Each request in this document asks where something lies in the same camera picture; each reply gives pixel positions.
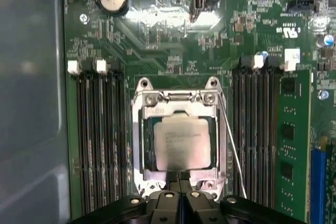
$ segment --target blue pcie slot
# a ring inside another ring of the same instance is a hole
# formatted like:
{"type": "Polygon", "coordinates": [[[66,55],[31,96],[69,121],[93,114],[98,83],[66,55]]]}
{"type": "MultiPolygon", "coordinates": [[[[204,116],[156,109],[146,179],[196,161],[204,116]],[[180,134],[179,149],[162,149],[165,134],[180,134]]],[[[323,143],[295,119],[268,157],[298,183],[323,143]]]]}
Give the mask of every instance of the blue pcie slot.
{"type": "Polygon", "coordinates": [[[310,221],[311,224],[323,224],[325,215],[326,189],[325,171],[326,153],[318,149],[311,151],[310,178],[310,221]]]}

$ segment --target motherboard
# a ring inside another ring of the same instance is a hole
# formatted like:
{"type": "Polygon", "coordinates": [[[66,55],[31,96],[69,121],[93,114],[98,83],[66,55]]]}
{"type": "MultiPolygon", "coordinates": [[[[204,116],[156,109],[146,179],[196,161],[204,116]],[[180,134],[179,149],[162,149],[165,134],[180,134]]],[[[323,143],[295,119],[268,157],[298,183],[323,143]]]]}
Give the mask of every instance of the motherboard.
{"type": "Polygon", "coordinates": [[[336,0],[63,4],[72,219],[183,169],[335,223],[336,0]]]}

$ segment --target coin cell battery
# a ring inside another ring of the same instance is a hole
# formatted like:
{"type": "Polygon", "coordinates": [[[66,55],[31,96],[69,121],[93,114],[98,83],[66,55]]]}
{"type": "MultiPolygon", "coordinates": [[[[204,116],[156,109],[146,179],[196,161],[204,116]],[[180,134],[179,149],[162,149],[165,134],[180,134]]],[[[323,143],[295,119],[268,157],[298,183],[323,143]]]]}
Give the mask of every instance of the coin cell battery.
{"type": "Polygon", "coordinates": [[[128,0],[96,0],[100,8],[107,14],[118,17],[128,11],[128,0]]]}

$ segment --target cable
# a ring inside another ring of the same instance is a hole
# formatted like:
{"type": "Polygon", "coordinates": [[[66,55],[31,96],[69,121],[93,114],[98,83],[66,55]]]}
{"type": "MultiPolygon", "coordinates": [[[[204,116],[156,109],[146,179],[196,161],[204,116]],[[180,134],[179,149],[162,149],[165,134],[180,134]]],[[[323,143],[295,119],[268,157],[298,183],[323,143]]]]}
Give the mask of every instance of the cable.
{"type": "Polygon", "coordinates": [[[244,198],[247,199],[246,192],[245,192],[245,186],[244,186],[244,182],[243,182],[243,173],[241,172],[242,168],[240,167],[240,163],[239,163],[239,159],[238,159],[238,154],[237,154],[237,151],[236,151],[236,146],[235,146],[235,143],[233,141],[233,137],[232,137],[232,132],[231,132],[231,129],[230,129],[229,120],[227,119],[226,109],[225,109],[225,106],[224,106],[224,101],[222,99],[220,99],[220,105],[221,105],[222,110],[223,110],[225,123],[226,123],[226,126],[227,126],[227,130],[229,132],[232,149],[233,149],[235,160],[236,160],[236,164],[237,164],[237,167],[238,167],[238,173],[239,173],[239,177],[240,177],[240,186],[242,188],[244,198]]]}

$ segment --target expansion slot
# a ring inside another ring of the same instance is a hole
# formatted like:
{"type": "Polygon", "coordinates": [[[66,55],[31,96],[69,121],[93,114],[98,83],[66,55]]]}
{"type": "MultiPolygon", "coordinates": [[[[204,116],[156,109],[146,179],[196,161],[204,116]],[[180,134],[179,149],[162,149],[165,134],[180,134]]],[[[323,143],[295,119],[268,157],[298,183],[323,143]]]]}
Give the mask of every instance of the expansion slot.
{"type": "Polygon", "coordinates": [[[120,174],[125,163],[122,89],[112,74],[82,74],[77,79],[83,214],[124,194],[125,176],[120,174]]]}
{"type": "MultiPolygon", "coordinates": [[[[280,75],[271,70],[235,70],[234,133],[247,197],[274,206],[275,143],[277,120],[274,103],[280,75]]],[[[241,195],[237,172],[234,192],[241,195]]]]}
{"type": "Polygon", "coordinates": [[[313,224],[324,224],[326,203],[326,167],[326,152],[313,149],[311,151],[310,167],[310,221],[313,224]]]}

